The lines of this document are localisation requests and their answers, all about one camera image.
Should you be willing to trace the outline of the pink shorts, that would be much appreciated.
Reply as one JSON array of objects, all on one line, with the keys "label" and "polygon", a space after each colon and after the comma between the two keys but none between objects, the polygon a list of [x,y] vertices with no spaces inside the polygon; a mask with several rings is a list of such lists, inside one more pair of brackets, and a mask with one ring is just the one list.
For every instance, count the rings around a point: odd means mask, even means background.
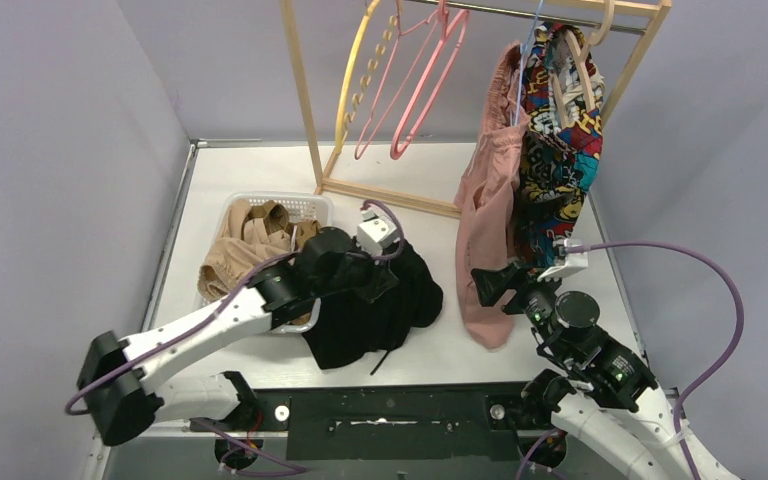
[{"label": "pink shorts", "polygon": [[498,307],[479,303],[474,269],[499,270],[508,265],[508,225],[519,186],[519,165],[525,121],[516,104],[516,77],[521,44],[501,54],[483,106],[472,158],[461,176],[454,204],[461,215],[455,243],[456,293],[463,325],[472,339],[494,350],[508,340],[514,326]]}]

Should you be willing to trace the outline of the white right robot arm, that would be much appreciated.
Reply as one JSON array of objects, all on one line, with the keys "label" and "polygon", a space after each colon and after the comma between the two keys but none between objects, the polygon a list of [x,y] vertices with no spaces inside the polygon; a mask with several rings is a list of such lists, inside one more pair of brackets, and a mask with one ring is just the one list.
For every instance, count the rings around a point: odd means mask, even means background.
[{"label": "white right robot arm", "polygon": [[513,261],[471,273],[485,307],[513,291],[503,312],[525,316],[537,354],[552,365],[524,387],[524,417],[571,435],[627,479],[733,478],[686,421],[673,421],[678,404],[641,357],[599,326],[597,301],[558,290],[586,267],[586,256],[576,255],[543,271]]}]

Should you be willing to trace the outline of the brown shorts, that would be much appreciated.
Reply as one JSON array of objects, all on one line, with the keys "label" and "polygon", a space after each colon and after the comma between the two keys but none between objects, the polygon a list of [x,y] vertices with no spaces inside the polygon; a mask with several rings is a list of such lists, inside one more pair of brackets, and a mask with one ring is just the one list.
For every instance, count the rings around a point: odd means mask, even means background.
[{"label": "brown shorts", "polygon": [[253,206],[242,227],[243,239],[283,251],[301,250],[322,230],[317,220],[292,222],[288,210],[275,201]]}]

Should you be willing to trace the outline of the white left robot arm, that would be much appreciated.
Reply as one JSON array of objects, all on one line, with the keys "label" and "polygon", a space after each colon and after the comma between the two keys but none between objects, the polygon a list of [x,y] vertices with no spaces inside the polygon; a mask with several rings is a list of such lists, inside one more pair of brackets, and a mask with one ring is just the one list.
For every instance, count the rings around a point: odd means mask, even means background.
[{"label": "white left robot arm", "polygon": [[104,332],[89,344],[77,396],[66,411],[75,414],[75,404],[83,401],[106,446],[122,445],[152,425],[172,420],[208,419],[241,430],[257,410],[241,373],[184,378],[181,371],[304,315],[319,322],[325,302],[341,294],[367,302],[378,299],[398,283],[385,263],[402,250],[402,233],[382,219],[359,224],[354,237],[327,228],[300,252],[253,270],[219,301],[127,337]]}]

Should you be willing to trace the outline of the beige shorts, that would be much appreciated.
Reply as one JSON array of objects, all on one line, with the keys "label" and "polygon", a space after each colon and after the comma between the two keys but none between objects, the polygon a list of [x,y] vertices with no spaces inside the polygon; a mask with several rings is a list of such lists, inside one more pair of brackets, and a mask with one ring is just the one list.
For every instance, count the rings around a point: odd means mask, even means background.
[{"label": "beige shorts", "polygon": [[239,198],[228,206],[224,214],[198,272],[197,290],[208,302],[227,295],[254,267],[290,252],[243,239],[243,223],[253,206],[256,205],[249,200]]}]

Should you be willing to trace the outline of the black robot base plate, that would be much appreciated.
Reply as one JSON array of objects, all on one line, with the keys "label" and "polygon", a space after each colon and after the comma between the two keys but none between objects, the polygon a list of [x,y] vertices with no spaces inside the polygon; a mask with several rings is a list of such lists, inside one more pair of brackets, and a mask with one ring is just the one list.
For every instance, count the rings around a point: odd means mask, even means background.
[{"label": "black robot base plate", "polygon": [[261,389],[237,420],[211,426],[275,433],[303,460],[514,460],[549,427],[522,382],[361,388]]}]

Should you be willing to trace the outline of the yellow wire hanger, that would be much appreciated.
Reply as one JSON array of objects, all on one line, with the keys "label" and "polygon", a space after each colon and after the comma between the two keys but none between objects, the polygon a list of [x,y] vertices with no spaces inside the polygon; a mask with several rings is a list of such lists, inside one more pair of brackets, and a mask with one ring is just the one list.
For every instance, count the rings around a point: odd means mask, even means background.
[{"label": "yellow wire hanger", "polygon": [[348,138],[349,128],[353,123],[358,107],[362,103],[365,93],[371,83],[372,76],[378,69],[383,55],[386,53],[396,30],[400,27],[402,2],[395,1],[395,13],[390,16],[387,26],[381,36],[381,40],[375,46],[374,55],[369,59],[366,72],[361,76],[355,75],[358,66],[358,58],[363,41],[366,37],[373,14],[378,9],[379,0],[369,1],[364,8],[358,29],[350,47],[347,63],[340,89],[337,116],[335,120],[335,148],[334,152],[340,154]]}]

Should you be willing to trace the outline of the light blue hanger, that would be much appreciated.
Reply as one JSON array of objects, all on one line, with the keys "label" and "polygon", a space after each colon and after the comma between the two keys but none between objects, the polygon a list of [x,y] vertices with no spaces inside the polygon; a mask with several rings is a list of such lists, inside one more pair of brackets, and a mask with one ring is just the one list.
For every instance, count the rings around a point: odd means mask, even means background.
[{"label": "light blue hanger", "polygon": [[516,102],[514,113],[511,116],[511,125],[518,126],[524,118],[525,107],[523,103],[526,95],[526,72],[529,58],[537,40],[537,29],[542,21],[545,0],[539,0],[537,9],[533,13],[532,24],[525,42],[520,44],[520,58],[518,63],[518,76],[516,80]]}]

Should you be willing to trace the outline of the thick pink plastic hanger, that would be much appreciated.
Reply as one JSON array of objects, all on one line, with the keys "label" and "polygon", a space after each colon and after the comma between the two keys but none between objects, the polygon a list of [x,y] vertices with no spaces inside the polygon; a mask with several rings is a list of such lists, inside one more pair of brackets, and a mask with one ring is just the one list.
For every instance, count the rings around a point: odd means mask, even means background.
[{"label": "thick pink plastic hanger", "polygon": [[469,21],[470,13],[467,10],[452,8],[447,1],[436,2],[428,40],[432,34],[436,34],[437,41],[396,126],[390,145],[392,160],[399,160],[421,133],[461,53]]}]

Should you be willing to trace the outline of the black shorts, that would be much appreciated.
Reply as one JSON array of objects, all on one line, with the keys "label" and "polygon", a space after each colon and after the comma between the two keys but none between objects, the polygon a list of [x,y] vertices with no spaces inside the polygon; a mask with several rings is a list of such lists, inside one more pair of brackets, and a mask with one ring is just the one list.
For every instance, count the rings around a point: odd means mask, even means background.
[{"label": "black shorts", "polygon": [[365,354],[400,348],[413,328],[432,325],[443,307],[444,293],[425,260],[406,243],[389,262],[398,284],[368,303],[353,292],[325,298],[317,324],[303,334],[317,366],[347,366]]}]

